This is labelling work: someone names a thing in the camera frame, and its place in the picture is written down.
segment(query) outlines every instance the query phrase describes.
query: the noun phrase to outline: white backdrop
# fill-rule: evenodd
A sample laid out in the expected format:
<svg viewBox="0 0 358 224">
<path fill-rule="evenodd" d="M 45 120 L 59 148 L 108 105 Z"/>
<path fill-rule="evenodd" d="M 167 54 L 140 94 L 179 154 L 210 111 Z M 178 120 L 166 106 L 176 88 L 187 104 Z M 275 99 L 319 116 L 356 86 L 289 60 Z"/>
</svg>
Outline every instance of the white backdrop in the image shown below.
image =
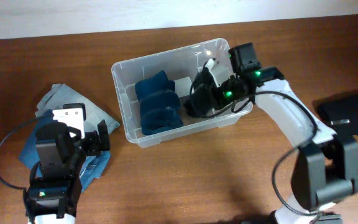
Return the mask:
<svg viewBox="0 0 358 224">
<path fill-rule="evenodd" d="M 358 0 L 0 0 L 0 39 L 358 14 Z"/>
</svg>

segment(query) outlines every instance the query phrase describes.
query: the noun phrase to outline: wooden table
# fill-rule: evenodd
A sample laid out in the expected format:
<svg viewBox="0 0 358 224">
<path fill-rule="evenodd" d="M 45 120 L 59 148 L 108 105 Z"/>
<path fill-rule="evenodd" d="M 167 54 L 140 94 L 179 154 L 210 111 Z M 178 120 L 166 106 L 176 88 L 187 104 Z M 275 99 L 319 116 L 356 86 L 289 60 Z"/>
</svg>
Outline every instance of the wooden table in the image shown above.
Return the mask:
<svg viewBox="0 0 358 224">
<path fill-rule="evenodd" d="M 53 83 L 66 83 L 122 123 L 112 64 L 217 37 L 230 46 L 253 42 L 263 65 L 276 65 L 309 108 L 358 89 L 358 16 L 0 40 L 0 140 L 34 117 Z M 29 170 L 17 158 L 31 130 L 0 153 L 1 175 L 17 185 L 28 186 Z M 110 140 L 112 158 L 81 194 L 76 223 L 211 223 L 281 207 L 270 172 L 290 144 L 257 107 L 235 125 L 147 149 L 129 143 L 122 126 Z M 286 197 L 293 161 L 278 175 Z M 358 194 L 334 210 L 358 223 Z M 24 212 L 21 192 L 0 183 L 0 223 L 25 223 Z"/>
</svg>

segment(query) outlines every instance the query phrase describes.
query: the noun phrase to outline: white storage box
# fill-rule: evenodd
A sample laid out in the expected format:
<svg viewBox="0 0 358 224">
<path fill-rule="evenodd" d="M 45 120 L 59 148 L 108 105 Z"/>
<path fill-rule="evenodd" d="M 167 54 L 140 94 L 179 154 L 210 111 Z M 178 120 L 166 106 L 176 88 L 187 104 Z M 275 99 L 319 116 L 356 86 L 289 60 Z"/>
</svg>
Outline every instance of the white storage box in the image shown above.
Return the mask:
<svg viewBox="0 0 358 224">
<path fill-rule="evenodd" d="M 179 111 L 183 126 L 162 133 L 145 136 L 140 127 L 140 107 L 135 93 L 135 83 L 154 76 L 164 70 L 169 80 L 174 80 L 175 93 L 184 103 L 188 98 L 191 81 L 201 71 L 204 63 L 210 58 L 216 58 L 232 72 L 227 50 L 229 44 L 225 39 L 214 39 L 175 50 L 169 50 L 145 57 L 117 62 L 111 67 L 114 85 L 116 87 L 119 108 L 122 115 L 126 138 L 140 147 L 160 144 L 162 141 L 197 133 L 215 127 L 234 124 L 238 119 L 252 110 L 249 103 L 242 111 L 233 114 L 230 110 L 216 118 L 192 118 L 187 115 L 182 106 Z"/>
</svg>

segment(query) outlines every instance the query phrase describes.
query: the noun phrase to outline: garment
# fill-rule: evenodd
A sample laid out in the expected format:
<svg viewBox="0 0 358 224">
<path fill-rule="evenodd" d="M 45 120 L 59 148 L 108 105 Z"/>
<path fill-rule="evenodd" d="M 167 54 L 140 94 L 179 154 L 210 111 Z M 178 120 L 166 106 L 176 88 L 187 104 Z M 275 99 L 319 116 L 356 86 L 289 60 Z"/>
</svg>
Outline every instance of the garment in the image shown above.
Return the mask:
<svg viewBox="0 0 358 224">
<path fill-rule="evenodd" d="M 140 125 L 144 135 L 151 135 L 183 126 L 177 111 L 180 101 L 175 93 L 175 82 L 168 80 L 162 70 L 152 78 L 135 84 L 140 103 Z"/>
<path fill-rule="evenodd" d="M 62 106 L 66 103 L 85 104 L 86 120 L 84 121 L 84 127 L 86 132 L 98 130 L 97 125 L 102 119 L 104 119 L 107 124 L 109 134 L 119 126 L 119 123 L 110 115 L 65 84 L 52 85 L 51 91 L 49 91 L 38 103 L 38 111 L 35 112 L 35 115 L 52 114 L 52 110 L 62 109 Z M 30 136 L 27 138 L 27 142 L 19 156 L 19 160 L 30 169 L 40 160 L 35 148 L 35 134 L 39 128 L 51 122 L 56 121 L 54 121 L 52 117 L 40 119 Z M 103 151 L 99 156 L 88 156 L 86 158 L 80 171 L 80 180 L 83 187 L 82 191 L 89 186 L 94 178 L 101 177 L 109 159 L 109 151 Z"/>
</svg>

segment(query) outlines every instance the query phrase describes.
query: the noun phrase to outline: black pouch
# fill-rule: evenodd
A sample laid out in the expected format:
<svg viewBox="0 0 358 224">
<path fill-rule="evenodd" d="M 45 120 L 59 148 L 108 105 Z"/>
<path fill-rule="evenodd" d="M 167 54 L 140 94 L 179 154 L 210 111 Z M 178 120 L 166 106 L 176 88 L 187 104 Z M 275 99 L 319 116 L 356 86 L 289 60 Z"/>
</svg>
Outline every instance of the black pouch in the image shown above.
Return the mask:
<svg viewBox="0 0 358 224">
<path fill-rule="evenodd" d="M 339 135 L 358 135 L 358 94 L 321 103 L 317 113 Z"/>
</svg>

